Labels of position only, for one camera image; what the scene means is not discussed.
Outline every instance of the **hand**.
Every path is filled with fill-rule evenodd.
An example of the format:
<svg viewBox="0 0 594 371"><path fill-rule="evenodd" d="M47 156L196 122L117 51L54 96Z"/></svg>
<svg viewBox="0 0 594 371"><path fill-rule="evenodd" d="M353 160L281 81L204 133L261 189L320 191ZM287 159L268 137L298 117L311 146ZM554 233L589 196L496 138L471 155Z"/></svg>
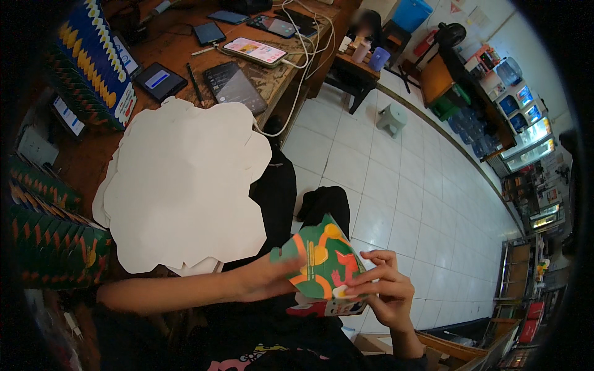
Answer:
<svg viewBox="0 0 594 371"><path fill-rule="evenodd" d="M378 321L396 332L414 331L410 321L410 306L415 288L410 278L398 272L396 253L389 250L361 252L364 259L371 260L376 268L367 271L346 284L347 295L369 294L365 299Z"/></svg>
<svg viewBox="0 0 594 371"><path fill-rule="evenodd" d="M270 262L270 254L250 264L233 269L228 273L236 285L237 295L229 298L230 302L257 302L271 297L297 292L285 276L298 272L306 263L306 257Z"/></svg>

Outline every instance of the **pink bottle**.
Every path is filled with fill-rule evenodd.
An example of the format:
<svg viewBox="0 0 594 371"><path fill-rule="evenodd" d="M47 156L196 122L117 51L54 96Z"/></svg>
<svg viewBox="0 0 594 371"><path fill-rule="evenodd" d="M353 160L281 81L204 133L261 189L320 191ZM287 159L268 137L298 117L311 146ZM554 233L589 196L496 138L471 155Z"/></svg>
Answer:
<svg viewBox="0 0 594 371"><path fill-rule="evenodd" d="M365 56L367 55L367 52L369 52L370 49L371 49L371 40L369 40L369 38L366 37L364 40L361 41L361 43L355 50L355 53L353 53L353 56L351 57L353 59L353 62L354 63L362 63L363 58L365 58Z"/></svg>

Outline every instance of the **gray stool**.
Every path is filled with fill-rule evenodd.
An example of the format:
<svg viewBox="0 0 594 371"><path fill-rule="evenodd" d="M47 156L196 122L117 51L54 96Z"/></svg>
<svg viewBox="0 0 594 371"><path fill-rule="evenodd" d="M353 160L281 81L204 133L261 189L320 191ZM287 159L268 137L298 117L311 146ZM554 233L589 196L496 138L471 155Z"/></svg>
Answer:
<svg viewBox="0 0 594 371"><path fill-rule="evenodd" d="M389 106L379 111L380 119L375 124L378 129L386 129L392 134L392 139L396 139L398 133L406 126L406 111L403 106L397 103L390 103Z"/></svg>

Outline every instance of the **pen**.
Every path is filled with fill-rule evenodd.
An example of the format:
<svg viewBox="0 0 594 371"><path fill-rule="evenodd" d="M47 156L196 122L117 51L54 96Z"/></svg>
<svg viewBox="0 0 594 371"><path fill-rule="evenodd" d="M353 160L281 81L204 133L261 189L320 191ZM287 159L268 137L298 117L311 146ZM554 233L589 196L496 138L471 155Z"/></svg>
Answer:
<svg viewBox="0 0 594 371"><path fill-rule="evenodd" d="M194 90L196 91L196 95L200 101L200 105L204 107L204 99L202 99L202 94L200 94L200 89L198 89L198 83L196 83L196 78L192 72L192 67L190 67L189 63L186 63L186 67L188 68L189 77L192 80L192 85L194 86Z"/></svg>

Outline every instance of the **fire extinguisher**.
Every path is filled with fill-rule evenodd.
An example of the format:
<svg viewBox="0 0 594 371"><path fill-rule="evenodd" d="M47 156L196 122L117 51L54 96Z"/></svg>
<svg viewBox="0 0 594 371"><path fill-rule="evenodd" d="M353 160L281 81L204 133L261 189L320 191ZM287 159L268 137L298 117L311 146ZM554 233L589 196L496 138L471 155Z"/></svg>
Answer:
<svg viewBox="0 0 594 371"><path fill-rule="evenodd" d="M434 27L431 31L429 31L429 34L427 36L425 36L423 41L421 41L420 43L418 43L415 46L415 50L413 50L413 53L416 56L422 56L423 53L425 53L427 51L427 49L429 49L429 47L433 43L433 39L434 39L434 36L437 33L437 31L438 31L438 28Z"/></svg>

